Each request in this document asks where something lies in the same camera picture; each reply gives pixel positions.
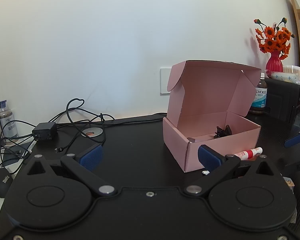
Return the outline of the cartoon sticker packet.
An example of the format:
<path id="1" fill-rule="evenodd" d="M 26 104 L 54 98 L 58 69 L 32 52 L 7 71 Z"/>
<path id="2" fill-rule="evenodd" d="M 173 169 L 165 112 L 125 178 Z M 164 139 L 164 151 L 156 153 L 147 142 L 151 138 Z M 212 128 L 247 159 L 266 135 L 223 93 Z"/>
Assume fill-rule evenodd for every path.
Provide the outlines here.
<path id="1" fill-rule="evenodd" d="M 289 177 L 283 177 L 283 178 L 284 178 L 285 182 L 287 183 L 287 185 L 289 187 L 294 187 L 295 186 L 295 184 L 293 183 L 291 178 L 289 178 Z"/>

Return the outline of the red white tube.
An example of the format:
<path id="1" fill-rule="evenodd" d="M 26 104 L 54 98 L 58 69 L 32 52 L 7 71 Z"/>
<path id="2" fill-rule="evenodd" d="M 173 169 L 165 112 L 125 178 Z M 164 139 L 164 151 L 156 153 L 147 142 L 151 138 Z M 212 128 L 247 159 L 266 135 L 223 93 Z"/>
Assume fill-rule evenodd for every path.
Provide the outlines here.
<path id="1" fill-rule="evenodd" d="M 235 156 L 239 157 L 241 160 L 253 159 L 255 156 L 262 154 L 263 149 L 261 147 L 253 148 L 247 151 L 242 151 L 235 153 Z"/>

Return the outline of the silver desk grommet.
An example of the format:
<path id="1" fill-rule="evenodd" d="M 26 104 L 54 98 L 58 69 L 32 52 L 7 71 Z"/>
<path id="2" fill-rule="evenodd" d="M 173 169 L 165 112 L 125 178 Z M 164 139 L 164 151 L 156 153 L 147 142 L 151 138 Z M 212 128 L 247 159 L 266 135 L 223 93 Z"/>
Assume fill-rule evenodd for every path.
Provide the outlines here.
<path id="1" fill-rule="evenodd" d="M 102 135 L 103 129 L 101 129 L 99 127 L 90 127 L 90 128 L 83 129 L 82 133 L 86 137 L 94 138 L 94 137 L 98 137 L 98 136 Z"/>

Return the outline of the red translucent hand-shaped comb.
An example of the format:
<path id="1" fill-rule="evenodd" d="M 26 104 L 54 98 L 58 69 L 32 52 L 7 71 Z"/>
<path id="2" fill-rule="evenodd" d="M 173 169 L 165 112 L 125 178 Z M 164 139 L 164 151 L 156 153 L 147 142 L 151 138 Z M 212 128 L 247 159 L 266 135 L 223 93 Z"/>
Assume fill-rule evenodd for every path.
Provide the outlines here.
<path id="1" fill-rule="evenodd" d="M 247 161 L 255 161 L 257 159 L 257 157 L 259 156 L 259 154 L 253 156 L 252 158 L 250 159 L 247 159 Z"/>

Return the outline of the black appliance cabinet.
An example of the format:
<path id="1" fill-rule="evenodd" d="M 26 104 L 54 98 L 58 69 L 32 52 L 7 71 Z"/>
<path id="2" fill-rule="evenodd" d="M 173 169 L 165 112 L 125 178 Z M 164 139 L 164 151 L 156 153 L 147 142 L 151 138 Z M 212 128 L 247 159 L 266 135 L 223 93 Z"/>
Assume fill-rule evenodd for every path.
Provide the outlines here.
<path id="1" fill-rule="evenodd" d="M 265 112 L 270 116 L 300 127 L 300 85 L 266 78 Z"/>

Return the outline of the black power adapter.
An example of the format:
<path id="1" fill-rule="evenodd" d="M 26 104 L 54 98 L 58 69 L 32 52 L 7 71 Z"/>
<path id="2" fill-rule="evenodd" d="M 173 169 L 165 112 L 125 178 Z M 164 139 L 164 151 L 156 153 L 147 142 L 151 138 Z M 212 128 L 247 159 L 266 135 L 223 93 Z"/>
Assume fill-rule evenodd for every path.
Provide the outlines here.
<path id="1" fill-rule="evenodd" d="M 35 141 L 53 140 L 57 137 L 57 125 L 55 122 L 39 123 L 33 130 L 32 135 Z"/>

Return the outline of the brown fish oil bottle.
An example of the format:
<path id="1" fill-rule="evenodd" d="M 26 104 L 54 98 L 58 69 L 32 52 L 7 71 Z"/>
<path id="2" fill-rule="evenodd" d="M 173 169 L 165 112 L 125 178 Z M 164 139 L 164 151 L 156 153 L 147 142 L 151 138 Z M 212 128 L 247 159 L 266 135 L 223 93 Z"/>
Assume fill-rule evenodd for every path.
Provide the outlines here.
<path id="1" fill-rule="evenodd" d="M 256 94 L 249 109 L 250 112 L 262 113 L 266 107 L 267 99 L 267 83 L 265 81 L 265 74 L 261 73 L 260 81 L 256 87 Z"/>

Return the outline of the clear wrapped packet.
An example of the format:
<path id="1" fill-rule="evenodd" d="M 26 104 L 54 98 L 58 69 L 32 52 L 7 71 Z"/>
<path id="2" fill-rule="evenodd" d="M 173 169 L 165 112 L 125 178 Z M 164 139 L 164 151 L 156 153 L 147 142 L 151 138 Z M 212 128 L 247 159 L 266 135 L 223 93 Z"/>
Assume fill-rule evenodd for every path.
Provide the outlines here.
<path id="1" fill-rule="evenodd" d="M 300 85 L 300 75 L 294 73 L 272 72 L 271 78 Z"/>

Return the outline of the pink cardboard box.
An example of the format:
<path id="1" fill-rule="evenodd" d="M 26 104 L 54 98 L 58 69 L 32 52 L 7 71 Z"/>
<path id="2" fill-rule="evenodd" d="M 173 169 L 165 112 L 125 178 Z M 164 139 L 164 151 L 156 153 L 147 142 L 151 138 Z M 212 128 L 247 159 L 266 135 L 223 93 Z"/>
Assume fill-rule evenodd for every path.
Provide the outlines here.
<path id="1" fill-rule="evenodd" d="M 163 137 L 184 172 L 203 168 L 198 160 L 201 145 L 221 155 L 255 148 L 261 127 L 245 116 L 260 77 L 259 68 L 233 62 L 187 60 L 172 66 Z M 207 134 L 214 139 L 187 139 Z"/>

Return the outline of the cotton swab box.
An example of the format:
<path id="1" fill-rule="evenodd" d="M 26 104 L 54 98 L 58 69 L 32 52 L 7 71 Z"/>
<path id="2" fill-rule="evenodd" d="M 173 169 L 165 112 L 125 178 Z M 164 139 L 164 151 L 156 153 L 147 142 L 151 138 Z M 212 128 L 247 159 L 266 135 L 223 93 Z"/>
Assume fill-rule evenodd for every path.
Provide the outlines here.
<path id="1" fill-rule="evenodd" d="M 300 67 L 294 65 L 283 66 L 283 72 L 300 76 Z"/>

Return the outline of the red ribbed vase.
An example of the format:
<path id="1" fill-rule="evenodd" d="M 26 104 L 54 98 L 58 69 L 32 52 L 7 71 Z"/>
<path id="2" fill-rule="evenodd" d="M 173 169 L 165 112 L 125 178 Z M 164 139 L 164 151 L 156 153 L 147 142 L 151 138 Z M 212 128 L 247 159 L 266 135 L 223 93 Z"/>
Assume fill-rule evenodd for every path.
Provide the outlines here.
<path id="1" fill-rule="evenodd" d="M 266 75 L 271 78 L 274 72 L 283 72 L 283 65 L 280 60 L 280 52 L 274 51 L 270 54 L 270 58 L 266 64 Z"/>

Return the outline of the small clear bottle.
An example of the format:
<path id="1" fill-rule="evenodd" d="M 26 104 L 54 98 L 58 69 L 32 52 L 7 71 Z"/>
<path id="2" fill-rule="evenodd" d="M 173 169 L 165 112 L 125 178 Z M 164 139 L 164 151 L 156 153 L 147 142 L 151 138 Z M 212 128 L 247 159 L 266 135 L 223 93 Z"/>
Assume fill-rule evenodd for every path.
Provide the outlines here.
<path id="1" fill-rule="evenodd" d="M 18 130 L 14 121 L 14 115 L 7 105 L 7 101 L 0 101 L 0 128 L 4 137 L 16 138 Z"/>

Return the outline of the orange flower bouquet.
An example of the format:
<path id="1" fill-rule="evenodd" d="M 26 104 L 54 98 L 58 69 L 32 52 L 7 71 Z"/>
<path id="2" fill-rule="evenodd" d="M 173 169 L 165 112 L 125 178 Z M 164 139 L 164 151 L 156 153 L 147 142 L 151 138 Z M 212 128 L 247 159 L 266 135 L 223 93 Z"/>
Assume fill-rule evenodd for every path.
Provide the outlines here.
<path id="1" fill-rule="evenodd" d="M 254 19 L 254 23 L 259 26 L 255 32 L 260 51 L 275 53 L 280 60 L 286 59 L 291 48 L 290 40 L 295 38 L 286 26 L 287 19 L 283 17 L 279 23 L 274 23 L 272 26 L 264 24 L 258 18 Z"/>

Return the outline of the white wall socket strip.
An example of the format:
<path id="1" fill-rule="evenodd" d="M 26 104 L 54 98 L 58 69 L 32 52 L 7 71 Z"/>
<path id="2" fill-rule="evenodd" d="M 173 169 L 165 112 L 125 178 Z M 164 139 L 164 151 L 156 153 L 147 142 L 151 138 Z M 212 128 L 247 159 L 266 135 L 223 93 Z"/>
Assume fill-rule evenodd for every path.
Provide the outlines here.
<path id="1" fill-rule="evenodd" d="M 160 94 L 161 95 L 166 95 L 170 93 L 167 90 L 170 72 L 171 72 L 171 68 L 160 68 Z"/>

